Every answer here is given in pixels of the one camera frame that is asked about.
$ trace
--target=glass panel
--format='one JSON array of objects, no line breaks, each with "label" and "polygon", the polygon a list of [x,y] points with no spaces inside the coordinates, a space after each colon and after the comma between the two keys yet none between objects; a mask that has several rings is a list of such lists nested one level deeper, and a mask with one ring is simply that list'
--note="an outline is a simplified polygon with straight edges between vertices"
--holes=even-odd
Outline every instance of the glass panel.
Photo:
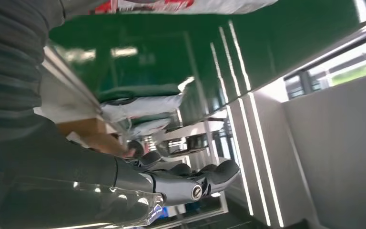
[{"label": "glass panel", "polygon": [[299,75],[286,79],[285,88],[287,89],[289,99],[293,99],[305,94],[304,90],[302,89]]},{"label": "glass panel", "polygon": [[314,90],[366,76],[366,43],[310,69],[308,73]]}]

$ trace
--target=green cabinet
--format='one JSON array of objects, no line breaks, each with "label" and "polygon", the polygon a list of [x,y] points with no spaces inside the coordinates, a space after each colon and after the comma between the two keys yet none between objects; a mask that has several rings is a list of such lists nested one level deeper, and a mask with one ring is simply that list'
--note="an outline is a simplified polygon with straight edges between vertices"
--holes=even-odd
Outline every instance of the green cabinet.
[{"label": "green cabinet", "polygon": [[[70,64],[97,95],[117,87],[173,83],[193,75],[183,33],[191,40],[199,78],[210,111],[225,104],[210,43],[213,42],[227,89],[237,98],[224,50],[222,28],[240,94],[247,92],[228,21],[236,30],[252,89],[282,76],[305,59],[352,33],[359,26],[352,0],[279,0],[246,15],[95,15],[54,29],[51,40],[62,52],[94,52]],[[130,56],[115,49],[135,48]],[[196,88],[190,85],[181,106],[185,124],[203,116]]]}]

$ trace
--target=package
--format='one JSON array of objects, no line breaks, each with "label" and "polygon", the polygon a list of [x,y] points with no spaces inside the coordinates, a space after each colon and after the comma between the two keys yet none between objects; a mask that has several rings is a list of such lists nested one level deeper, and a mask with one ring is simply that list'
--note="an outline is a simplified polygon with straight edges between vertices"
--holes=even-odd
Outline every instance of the package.
[{"label": "package", "polygon": [[102,110],[110,122],[115,123],[126,118],[134,119],[145,115],[172,112],[180,106],[182,98],[183,95],[178,94],[118,99],[102,103]]},{"label": "package", "polygon": [[151,135],[164,129],[170,122],[170,118],[164,118],[139,124],[132,130],[132,136]]},{"label": "package", "polygon": [[109,0],[96,8],[102,13],[245,14],[277,0]]}]

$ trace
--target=person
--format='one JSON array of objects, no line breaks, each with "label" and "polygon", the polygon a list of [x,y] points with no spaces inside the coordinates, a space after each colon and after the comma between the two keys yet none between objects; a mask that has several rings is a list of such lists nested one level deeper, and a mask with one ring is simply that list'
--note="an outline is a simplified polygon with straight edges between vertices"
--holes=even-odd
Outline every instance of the person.
[{"label": "person", "polygon": [[0,0],[0,229],[146,225],[162,205],[223,191],[239,173],[232,161],[184,176],[145,170],[72,144],[34,113],[50,29],[103,2]]}]

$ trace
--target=prosthetic hand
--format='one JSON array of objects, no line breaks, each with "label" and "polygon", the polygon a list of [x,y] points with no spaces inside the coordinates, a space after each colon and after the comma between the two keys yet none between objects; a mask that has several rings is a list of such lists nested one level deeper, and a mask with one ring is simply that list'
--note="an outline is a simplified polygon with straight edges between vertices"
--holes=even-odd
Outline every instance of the prosthetic hand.
[{"label": "prosthetic hand", "polygon": [[[186,204],[198,201],[202,197],[209,196],[212,193],[225,190],[239,174],[239,167],[234,161],[224,161],[219,166],[208,165],[199,172],[192,172],[186,164],[179,164],[171,170],[155,170],[149,171],[141,167],[134,167],[123,161],[117,164],[129,174],[119,174],[116,184],[117,187],[132,188],[160,193],[163,196],[165,205],[172,206],[178,204]],[[130,180],[128,177],[132,173],[129,171],[134,169],[139,176],[134,177],[136,184],[124,181]]]}]

